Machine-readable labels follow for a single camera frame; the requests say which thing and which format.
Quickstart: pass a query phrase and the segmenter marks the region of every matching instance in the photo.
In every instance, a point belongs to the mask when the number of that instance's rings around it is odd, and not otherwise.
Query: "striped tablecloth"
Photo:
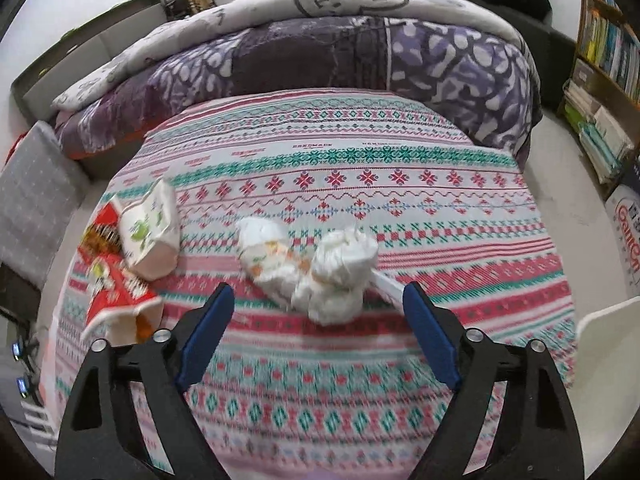
[[[186,394],[233,478],[302,478],[322,467],[404,479],[450,399],[404,319],[375,295],[363,316],[333,328],[266,300],[236,260],[234,223],[244,216],[284,222],[296,250],[356,224],[378,240],[380,269],[421,282],[436,304],[497,341],[544,340],[571,379],[572,297],[520,171],[421,104],[318,89],[199,105],[155,130],[102,200],[138,199],[160,176],[177,190],[182,229],[177,270],[153,283],[164,324],[222,280],[241,314]],[[85,271],[76,258],[44,370],[57,416],[86,352]],[[470,468],[486,459],[502,394],[495,389]],[[138,388],[134,400],[151,455],[167,467]]]

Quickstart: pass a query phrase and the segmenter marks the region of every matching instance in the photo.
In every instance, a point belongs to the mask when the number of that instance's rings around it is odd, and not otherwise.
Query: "white plastic chair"
[[[640,407],[640,296],[584,317],[577,341],[569,398],[588,478]]]

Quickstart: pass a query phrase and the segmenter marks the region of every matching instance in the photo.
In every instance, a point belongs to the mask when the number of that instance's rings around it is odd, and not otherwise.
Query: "bed headboard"
[[[70,30],[12,83],[21,113],[50,121],[53,99],[164,22],[160,0],[129,0]]]

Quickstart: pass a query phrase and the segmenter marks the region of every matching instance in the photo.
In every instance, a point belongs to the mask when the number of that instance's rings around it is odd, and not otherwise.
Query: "floor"
[[[574,294],[576,317],[627,299],[613,229],[588,161],[567,127],[546,114],[533,131],[525,170]],[[73,216],[42,293],[39,326],[49,326],[79,237],[106,188],[97,182]]]

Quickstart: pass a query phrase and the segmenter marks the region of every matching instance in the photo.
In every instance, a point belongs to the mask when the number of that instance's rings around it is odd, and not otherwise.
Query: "metal bolt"
[[[165,328],[154,332],[154,341],[156,343],[164,343],[171,338],[171,331]]]
[[[105,348],[107,348],[107,342],[104,339],[96,339],[91,344],[91,350],[94,352],[102,352]]]
[[[534,339],[531,342],[531,349],[534,352],[538,352],[539,354],[542,354],[542,352],[546,350],[546,345],[542,341],[540,341],[540,339]]]
[[[484,334],[480,332],[477,328],[470,328],[466,331],[466,338],[469,341],[473,341],[474,343],[479,343],[484,339]]]

